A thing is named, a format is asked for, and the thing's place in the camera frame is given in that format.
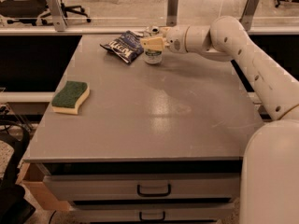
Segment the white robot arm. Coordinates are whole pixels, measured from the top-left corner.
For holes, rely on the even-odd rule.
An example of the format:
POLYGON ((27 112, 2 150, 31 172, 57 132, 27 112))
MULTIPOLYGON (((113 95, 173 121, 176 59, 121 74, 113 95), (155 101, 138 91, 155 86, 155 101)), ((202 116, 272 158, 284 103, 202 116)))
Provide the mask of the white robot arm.
POLYGON ((165 27, 140 43, 144 49, 237 63, 271 118, 245 149, 239 224, 299 224, 299 82, 230 16, 209 26, 165 27))

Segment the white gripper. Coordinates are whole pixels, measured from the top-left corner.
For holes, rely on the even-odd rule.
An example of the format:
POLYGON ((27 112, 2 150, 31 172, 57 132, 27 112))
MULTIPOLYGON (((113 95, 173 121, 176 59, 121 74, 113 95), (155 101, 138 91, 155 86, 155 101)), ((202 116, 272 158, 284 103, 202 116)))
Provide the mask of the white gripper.
POLYGON ((178 25, 174 27, 161 27, 160 33, 166 35, 166 40, 161 36, 143 37, 140 44, 144 49, 163 51, 167 46, 174 53, 185 54, 186 34, 189 29, 188 25, 178 25))

